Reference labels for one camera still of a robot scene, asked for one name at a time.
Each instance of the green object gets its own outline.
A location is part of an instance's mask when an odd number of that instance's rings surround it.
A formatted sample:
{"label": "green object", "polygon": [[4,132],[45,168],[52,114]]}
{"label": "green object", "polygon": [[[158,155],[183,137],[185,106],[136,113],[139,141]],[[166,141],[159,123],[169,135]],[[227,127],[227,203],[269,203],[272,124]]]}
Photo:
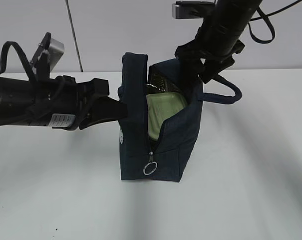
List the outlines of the green object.
{"label": "green object", "polygon": [[178,92],[149,94],[146,96],[146,100],[149,136],[152,140],[157,141],[163,122],[185,108],[187,102]]}

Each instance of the black strap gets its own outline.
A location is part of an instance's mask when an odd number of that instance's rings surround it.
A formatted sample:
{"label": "black strap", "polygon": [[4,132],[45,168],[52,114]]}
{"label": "black strap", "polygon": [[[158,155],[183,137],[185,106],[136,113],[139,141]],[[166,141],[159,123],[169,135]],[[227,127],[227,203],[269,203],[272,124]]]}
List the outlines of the black strap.
{"label": "black strap", "polygon": [[230,105],[242,98],[242,92],[241,90],[232,84],[231,82],[227,81],[225,78],[223,78],[220,75],[216,75],[213,80],[228,86],[230,89],[232,89],[235,93],[234,96],[224,96],[224,95],[219,95],[215,93],[203,93],[201,96],[199,96],[198,100],[204,101],[204,102],[211,102],[211,103],[217,103],[217,104],[226,104]]}
{"label": "black strap", "polygon": [[[267,14],[266,16],[271,17],[273,15],[279,14],[279,13],[281,13],[281,12],[283,12],[283,11],[285,11],[285,10],[293,7],[293,6],[295,6],[296,4],[299,4],[300,2],[302,2],[302,0],[297,0],[297,1],[291,3],[290,5],[288,5],[288,6],[284,7],[284,8],[281,8],[281,9],[275,11],[275,12]],[[252,21],[257,21],[257,20],[260,20],[260,19],[263,19],[263,18],[261,16],[260,17],[255,17],[255,18],[251,19],[251,22]]]}
{"label": "black strap", "polygon": [[261,8],[258,8],[257,9],[257,13],[261,16],[261,18],[265,21],[266,25],[269,27],[270,31],[271,31],[271,34],[272,34],[272,39],[270,40],[262,40],[262,39],[259,39],[258,37],[256,37],[252,31],[252,27],[251,27],[251,24],[249,23],[249,28],[250,28],[250,35],[252,37],[252,39],[259,43],[259,44],[269,44],[271,43],[274,39],[275,39],[275,29],[274,29],[274,26],[272,25],[269,17],[261,10]]}
{"label": "black strap", "polygon": [[6,70],[7,53],[9,52],[10,46],[12,46],[15,49],[17,55],[19,56],[22,66],[24,68],[24,71],[29,78],[29,81],[32,84],[35,84],[36,76],[32,70],[32,67],[31,67],[29,61],[27,60],[27,57],[26,57],[24,51],[22,50],[22,48],[19,46],[19,44],[17,44],[14,41],[12,41],[12,42],[7,41],[2,47],[1,58],[0,58],[0,74],[4,73]]}

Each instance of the white surface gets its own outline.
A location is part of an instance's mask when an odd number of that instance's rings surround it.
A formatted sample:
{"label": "white surface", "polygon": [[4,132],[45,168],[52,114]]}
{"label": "white surface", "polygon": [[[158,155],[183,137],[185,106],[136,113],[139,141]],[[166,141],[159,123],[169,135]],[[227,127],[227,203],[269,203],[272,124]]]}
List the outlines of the white surface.
{"label": "white surface", "polygon": [[[17,42],[30,60],[46,32],[64,43],[65,53],[56,72],[79,72],[71,26],[63,0],[0,0],[0,53],[6,41]],[[7,72],[23,73],[23,67],[12,48],[8,54]]]}
{"label": "white surface", "polygon": [[[294,0],[264,0],[274,12]],[[194,39],[200,19],[172,18],[175,0],[69,0],[85,72],[121,71],[125,52],[149,54],[150,63],[174,57],[178,45]],[[276,39],[255,43],[248,28],[241,36],[246,48],[235,56],[236,69],[302,68],[302,3],[271,17]],[[256,36],[271,38],[264,21],[252,23]]]}
{"label": "white surface", "polygon": [[0,127],[0,240],[302,240],[302,69],[223,75],[244,97],[204,104],[180,183],[121,181],[116,122]]}

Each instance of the white table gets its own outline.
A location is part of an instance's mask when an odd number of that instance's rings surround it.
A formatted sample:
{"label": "white table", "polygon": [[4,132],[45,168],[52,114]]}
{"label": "white table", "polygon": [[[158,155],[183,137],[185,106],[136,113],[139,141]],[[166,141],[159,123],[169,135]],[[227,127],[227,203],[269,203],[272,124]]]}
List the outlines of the white table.
{"label": "white table", "polygon": [[121,181],[117,122],[0,127],[0,240],[302,240],[302,69],[223,76],[243,99],[204,104],[180,183]]}

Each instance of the bag handle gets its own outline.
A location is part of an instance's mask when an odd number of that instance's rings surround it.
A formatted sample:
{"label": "bag handle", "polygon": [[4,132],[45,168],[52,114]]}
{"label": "bag handle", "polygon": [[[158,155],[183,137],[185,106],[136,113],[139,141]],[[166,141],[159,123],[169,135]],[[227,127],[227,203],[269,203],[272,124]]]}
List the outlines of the bag handle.
{"label": "bag handle", "polygon": [[238,100],[240,100],[242,98],[241,90],[237,86],[232,84],[231,82],[227,81],[222,76],[216,75],[213,78],[213,80],[232,89],[234,91],[235,95],[234,96],[224,96],[224,95],[219,95],[219,94],[215,94],[215,93],[205,92],[198,97],[198,100],[204,101],[204,102],[230,105],[230,104],[234,104],[235,102],[237,102]]}

